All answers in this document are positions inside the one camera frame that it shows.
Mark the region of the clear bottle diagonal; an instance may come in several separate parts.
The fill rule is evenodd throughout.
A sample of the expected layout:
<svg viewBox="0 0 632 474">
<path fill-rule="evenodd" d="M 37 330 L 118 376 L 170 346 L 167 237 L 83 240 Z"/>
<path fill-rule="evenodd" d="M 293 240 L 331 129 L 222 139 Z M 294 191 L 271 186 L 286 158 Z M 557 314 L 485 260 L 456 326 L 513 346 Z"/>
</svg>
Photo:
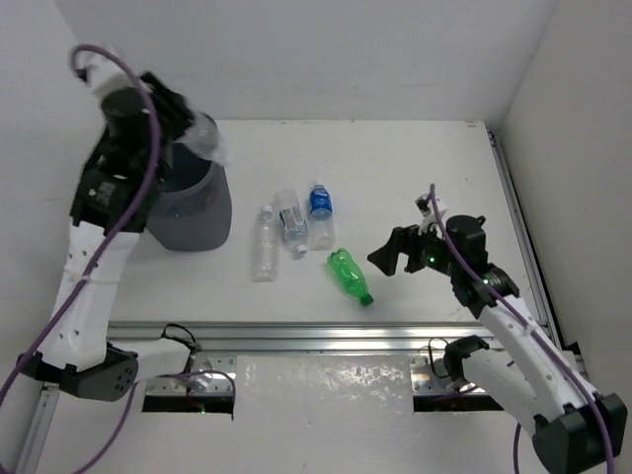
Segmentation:
<svg viewBox="0 0 632 474">
<path fill-rule="evenodd" d="M 193 123 L 186 129 L 179 142 L 203 160 L 222 167 L 232 163 L 223 135 L 216 122 L 207 114 L 195 112 Z"/>
</svg>

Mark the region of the clear bottle grey label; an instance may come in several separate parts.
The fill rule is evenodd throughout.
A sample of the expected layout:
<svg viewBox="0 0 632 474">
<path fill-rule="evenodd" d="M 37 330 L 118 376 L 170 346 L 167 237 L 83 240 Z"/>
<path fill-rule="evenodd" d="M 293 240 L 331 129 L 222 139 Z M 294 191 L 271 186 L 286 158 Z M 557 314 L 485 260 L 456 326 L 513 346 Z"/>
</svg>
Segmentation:
<svg viewBox="0 0 632 474">
<path fill-rule="evenodd" d="M 293 189 L 281 190 L 275 202 L 285 247 L 301 258 L 308 252 L 308 227 L 297 194 Z"/>
</svg>

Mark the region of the clear bottle blue label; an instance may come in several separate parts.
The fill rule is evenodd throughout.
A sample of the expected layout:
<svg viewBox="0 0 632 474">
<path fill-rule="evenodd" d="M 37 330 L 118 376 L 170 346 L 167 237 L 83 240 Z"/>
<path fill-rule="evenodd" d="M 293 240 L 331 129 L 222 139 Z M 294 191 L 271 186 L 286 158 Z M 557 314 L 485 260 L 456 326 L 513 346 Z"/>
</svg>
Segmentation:
<svg viewBox="0 0 632 474">
<path fill-rule="evenodd" d="M 308 219 L 313 250 L 330 250 L 336 240 L 331 195 L 321 181 L 315 181 L 308 195 Z"/>
</svg>

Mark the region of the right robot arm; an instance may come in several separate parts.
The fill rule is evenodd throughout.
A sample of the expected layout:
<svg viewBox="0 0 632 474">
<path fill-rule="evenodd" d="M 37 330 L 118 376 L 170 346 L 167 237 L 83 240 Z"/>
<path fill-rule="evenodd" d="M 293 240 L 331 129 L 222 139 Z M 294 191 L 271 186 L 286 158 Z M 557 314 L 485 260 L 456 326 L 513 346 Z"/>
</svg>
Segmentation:
<svg viewBox="0 0 632 474">
<path fill-rule="evenodd" d="M 456 215 L 439 224 L 396 227 L 388 241 L 368 255 L 386 276 L 398 258 L 413 274 L 432 269 L 450 279 L 452 292 L 502 345 L 502 360 L 478 336 L 446 346 L 442 359 L 454 383 L 484 389 L 530 436 L 549 473 L 583 473 L 599 464 L 615 469 L 628 411 L 615 394 L 603 395 L 562 356 L 530 315 L 508 274 L 492 264 L 486 248 L 485 217 Z"/>
</svg>

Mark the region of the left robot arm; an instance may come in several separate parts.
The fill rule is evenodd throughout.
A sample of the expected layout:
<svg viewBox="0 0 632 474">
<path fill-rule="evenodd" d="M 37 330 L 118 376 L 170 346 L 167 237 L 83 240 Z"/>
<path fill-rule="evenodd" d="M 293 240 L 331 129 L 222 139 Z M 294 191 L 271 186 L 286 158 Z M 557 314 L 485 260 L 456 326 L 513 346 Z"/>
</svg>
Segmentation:
<svg viewBox="0 0 632 474">
<path fill-rule="evenodd" d="M 119 281 L 174 169 L 174 144 L 193 122 L 184 97 L 153 73 L 138 91 L 122 86 L 100 103 L 106 127 L 84 164 L 70 209 L 69 248 L 53 328 L 19 356 L 19 372 L 80 399 L 117 401 L 139 378 L 147 349 L 119 349 L 107 333 Z"/>
</svg>

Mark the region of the green plastic bottle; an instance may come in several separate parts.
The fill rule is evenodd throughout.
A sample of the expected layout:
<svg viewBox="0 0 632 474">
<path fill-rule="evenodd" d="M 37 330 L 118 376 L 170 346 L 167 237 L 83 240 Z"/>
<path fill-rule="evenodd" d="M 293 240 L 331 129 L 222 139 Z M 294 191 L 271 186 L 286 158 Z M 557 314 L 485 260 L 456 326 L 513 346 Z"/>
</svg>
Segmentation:
<svg viewBox="0 0 632 474">
<path fill-rule="evenodd" d="M 365 276 L 347 249 L 340 248 L 331 253 L 327 263 L 348 296 L 356 299 L 363 307 L 373 303 Z"/>
</svg>

